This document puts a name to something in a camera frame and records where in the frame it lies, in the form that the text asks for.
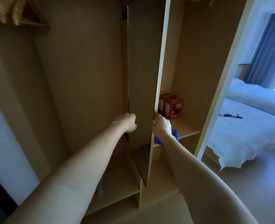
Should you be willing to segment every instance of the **shelf compartment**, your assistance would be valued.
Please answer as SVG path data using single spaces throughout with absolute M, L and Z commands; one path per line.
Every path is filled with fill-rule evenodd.
M 106 224 L 123 219 L 132 212 L 138 210 L 138 206 L 134 200 L 134 195 L 120 200 L 117 203 L 85 216 L 81 223 Z
M 94 193 L 85 215 L 138 193 L 131 166 L 124 155 L 112 157 L 102 177 L 102 184 Z
M 142 185 L 141 206 L 155 203 L 176 192 L 179 192 L 179 188 L 173 173 L 161 159 L 153 161 L 149 185 Z
M 179 139 L 199 133 L 199 131 L 186 124 L 185 120 L 182 118 L 171 119 L 170 124 L 172 125 L 172 129 L 178 131 Z

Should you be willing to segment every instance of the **white bedsheet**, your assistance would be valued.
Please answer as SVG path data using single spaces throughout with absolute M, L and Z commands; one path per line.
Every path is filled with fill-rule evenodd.
M 217 118 L 207 145 L 218 155 L 221 168 L 240 168 L 259 152 L 275 148 L 274 116 L 227 98 L 221 113 L 243 117 Z
M 233 79 L 227 98 L 275 116 L 275 91 Z

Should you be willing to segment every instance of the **fist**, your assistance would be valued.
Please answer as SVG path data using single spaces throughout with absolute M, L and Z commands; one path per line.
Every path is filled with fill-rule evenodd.
M 130 133 L 134 131 L 137 127 L 137 125 L 135 124 L 135 119 L 135 114 L 126 113 L 124 115 L 116 117 L 114 122 L 120 123 L 124 128 L 124 131 L 126 133 Z
M 159 139 L 167 136 L 172 135 L 172 128 L 170 125 L 170 121 L 168 119 L 165 119 L 160 114 L 156 116 L 156 122 L 153 121 L 152 124 L 152 131 L 156 137 Z

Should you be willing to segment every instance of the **mirror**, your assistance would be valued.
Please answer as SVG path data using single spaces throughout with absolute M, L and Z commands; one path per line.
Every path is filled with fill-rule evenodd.
M 128 5 L 128 99 L 137 129 L 129 133 L 129 151 L 147 185 L 151 125 L 155 111 L 166 0 L 134 0 Z

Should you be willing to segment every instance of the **headboard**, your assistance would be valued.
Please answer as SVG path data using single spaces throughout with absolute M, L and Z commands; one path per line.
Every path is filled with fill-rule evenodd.
M 250 64 L 239 64 L 234 78 L 244 80 Z

